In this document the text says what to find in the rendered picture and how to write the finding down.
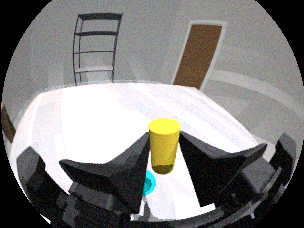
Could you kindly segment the yellow cylinder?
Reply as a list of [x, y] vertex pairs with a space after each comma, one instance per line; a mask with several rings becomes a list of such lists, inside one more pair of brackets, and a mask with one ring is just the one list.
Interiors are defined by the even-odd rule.
[[172, 173], [179, 149], [180, 123], [172, 118], [152, 119], [148, 133], [151, 169], [161, 175]]

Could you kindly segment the cyan circle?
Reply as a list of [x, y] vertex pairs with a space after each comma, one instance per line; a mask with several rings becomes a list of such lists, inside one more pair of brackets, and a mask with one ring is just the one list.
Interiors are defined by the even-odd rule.
[[145, 174], [145, 185], [143, 189], [143, 195], [147, 195], [152, 193], [152, 190], [156, 187], [156, 178], [153, 177], [151, 171], [147, 170], [147, 174]]

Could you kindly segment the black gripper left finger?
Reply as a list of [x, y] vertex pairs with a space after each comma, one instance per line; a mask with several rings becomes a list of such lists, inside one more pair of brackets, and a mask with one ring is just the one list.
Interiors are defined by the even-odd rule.
[[145, 131], [123, 153], [105, 163], [61, 159], [61, 170], [73, 182], [113, 194], [131, 214], [140, 215], [141, 199], [148, 169], [149, 133]]

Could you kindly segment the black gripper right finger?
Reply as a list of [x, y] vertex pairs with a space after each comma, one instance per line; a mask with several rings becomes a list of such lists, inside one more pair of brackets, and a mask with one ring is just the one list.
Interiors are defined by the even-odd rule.
[[213, 199], [231, 185], [240, 170], [264, 155], [268, 145], [260, 143], [252, 149], [228, 153], [185, 131], [180, 131], [179, 143], [200, 207], [211, 205]]

